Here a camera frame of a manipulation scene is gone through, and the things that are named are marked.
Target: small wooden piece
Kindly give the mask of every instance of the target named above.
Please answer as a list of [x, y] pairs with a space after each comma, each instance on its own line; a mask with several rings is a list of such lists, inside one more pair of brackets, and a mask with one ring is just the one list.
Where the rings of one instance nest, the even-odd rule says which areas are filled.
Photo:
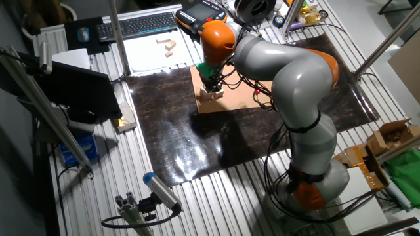
[[217, 100], [219, 98], [222, 98], [224, 94], [224, 89], [222, 88], [218, 92], [207, 92], [204, 87], [201, 87], [199, 90], [200, 100], [203, 102], [211, 101], [211, 100]]
[[157, 44], [169, 43], [170, 41], [171, 41], [171, 39], [156, 39]]
[[169, 51], [169, 52], [166, 52], [166, 54], [165, 54], [165, 56], [168, 58], [168, 57], [170, 57], [170, 56], [172, 56], [173, 55], [173, 52], [172, 51]]
[[175, 45], [177, 45], [177, 42], [170, 40], [170, 42], [165, 45], [165, 48], [166, 50], [170, 51], [175, 47]]

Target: cardboard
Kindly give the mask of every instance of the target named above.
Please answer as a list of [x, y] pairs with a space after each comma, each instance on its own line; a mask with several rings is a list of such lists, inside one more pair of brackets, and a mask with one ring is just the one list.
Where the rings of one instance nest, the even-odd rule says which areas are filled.
[[400, 141], [404, 143], [418, 135], [420, 135], [419, 125], [410, 125], [402, 132]]
[[420, 31], [417, 31], [389, 59], [389, 65], [404, 83], [411, 95], [420, 103]]
[[369, 153], [367, 144], [360, 144], [346, 148], [333, 159], [341, 162], [347, 168], [360, 168], [372, 190], [383, 189], [389, 185], [389, 182], [376, 158]]
[[[223, 74], [228, 74], [234, 69], [233, 66], [225, 66]], [[197, 71], [195, 66], [190, 67], [192, 84], [194, 87], [194, 94], [196, 95], [196, 103], [198, 108], [198, 113], [212, 113], [219, 111], [232, 111], [235, 109], [246, 109], [246, 108], [259, 108], [258, 103], [253, 99], [253, 88], [249, 87], [245, 83], [237, 89], [230, 89], [226, 85], [223, 85], [224, 94], [222, 98], [217, 100], [206, 100], [200, 95], [200, 88], [203, 86], [203, 82], [200, 79], [200, 74]], [[228, 84], [235, 84], [240, 80], [239, 75], [235, 72], [226, 79]], [[269, 90], [271, 90], [272, 82], [261, 82]], [[261, 103], [270, 102], [270, 98], [259, 94], [258, 99]]]
[[420, 135], [420, 128], [418, 125], [406, 126], [407, 121], [394, 121], [385, 123], [378, 131], [367, 138], [367, 145], [372, 154], [376, 157], [386, 153], [387, 151], [398, 147], [407, 142], [413, 137]]

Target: cardboard box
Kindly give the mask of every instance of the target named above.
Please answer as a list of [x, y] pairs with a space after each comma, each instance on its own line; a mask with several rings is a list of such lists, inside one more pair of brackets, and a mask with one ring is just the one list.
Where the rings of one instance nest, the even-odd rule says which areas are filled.
[[413, 137], [420, 135], [419, 125], [406, 126], [407, 121], [394, 121], [385, 123], [378, 131], [367, 138], [367, 145], [376, 157], [394, 149]]
[[372, 190], [380, 190], [389, 185], [381, 166], [371, 154], [367, 144], [346, 148], [333, 159], [341, 162], [347, 168], [360, 168]]

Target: wooden board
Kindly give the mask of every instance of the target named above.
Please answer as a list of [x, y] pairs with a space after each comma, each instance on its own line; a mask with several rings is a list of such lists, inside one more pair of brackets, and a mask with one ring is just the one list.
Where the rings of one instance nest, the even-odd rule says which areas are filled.
[[[226, 66], [223, 74], [227, 75], [234, 69], [233, 66]], [[204, 100], [200, 96], [200, 88], [203, 86], [199, 72], [195, 66], [190, 67], [194, 94], [196, 95], [198, 113], [211, 113], [218, 111], [233, 111], [235, 109], [259, 108], [260, 105], [253, 99], [254, 89], [245, 83], [241, 83], [238, 88], [232, 90], [223, 85], [224, 94], [222, 98], [217, 100]], [[228, 84], [236, 84], [240, 80], [238, 73], [233, 73], [226, 78]], [[261, 82], [269, 90], [271, 90], [272, 82]], [[261, 103], [270, 102], [270, 98], [264, 94], [259, 94], [258, 99]]]

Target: dark mat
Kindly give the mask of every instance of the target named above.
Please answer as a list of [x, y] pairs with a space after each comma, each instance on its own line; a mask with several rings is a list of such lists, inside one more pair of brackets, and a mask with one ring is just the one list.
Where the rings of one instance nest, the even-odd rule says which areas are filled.
[[[109, 52], [110, 46], [107, 43], [99, 43], [98, 32], [96, 31], [96, 25], [98, 24], [102, 24], [102, 17], [76, 20], [75, 22], [64, 24], [68, 50], [86, 48], [88, 55]], [[80, 43], [77, 39], [77, 31], [82, 27], [89, 29], [90, 39], [86, 43]]]
[[[325, 35], [295, 46], [326, 52], [339, 62], [337, 86], [319, 105], [338, 132], [379, 118]], [[168, 186], [266, 155], [268, 139], [283, 122], [275, 111], [261, 108], [198, 114], [189, 68], [128, 78], [128, 84], [153, 171]], [[284, 142], [277, 151], [285, 148]]]

